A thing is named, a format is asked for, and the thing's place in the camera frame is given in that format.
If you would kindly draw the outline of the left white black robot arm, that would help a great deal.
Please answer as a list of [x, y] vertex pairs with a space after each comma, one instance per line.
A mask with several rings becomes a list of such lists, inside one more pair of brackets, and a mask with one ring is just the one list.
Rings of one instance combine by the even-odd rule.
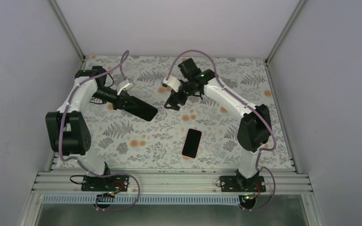
[[93, 183], [101, 191], [112, 185], [110, 170], [105, 161], [89, 153], [92, 137], [84, 119], [90, 100], [95, 97], [102, 102], [122, 103], [133, 85], [124, 78], [116, 89], [106, 86], [110, 73], [101, 66], [79, 70], [74, 76], [74, 85], [64, 103], [45, 116], [49, 142], [62, 162], [75, 162], [85, 170], [87, 176], [95, 176]]

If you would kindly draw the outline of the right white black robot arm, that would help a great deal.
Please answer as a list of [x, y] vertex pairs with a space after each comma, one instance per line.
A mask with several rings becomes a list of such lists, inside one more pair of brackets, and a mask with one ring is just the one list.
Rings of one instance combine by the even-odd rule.
[[268, 106], [242, 98], [222, 81], [216, 68], [202, 71], [192, 58], [182, 61], [178, 68], [183, 80], [169, 73], [162, 81], [165, 87], [172, 88], [165, 108], [178, 111], [188, 97], [206, 96], [238, 119], [237, 141], [244, 151], [236, 172], [236, 184], [239, 190], [249, 191], [259, 177], [258, 162], [265, 151], [264, 145], [270, 138], [275, 138]]

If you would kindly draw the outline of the black phone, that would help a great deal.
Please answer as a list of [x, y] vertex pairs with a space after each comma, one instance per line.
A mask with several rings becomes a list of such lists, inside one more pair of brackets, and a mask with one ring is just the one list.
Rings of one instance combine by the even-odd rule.
[[123, 102], [123, 110], [145, 121], [152, 121], [158, 113], [158, 109], [156, 107], [134, 96], [125, 98]]

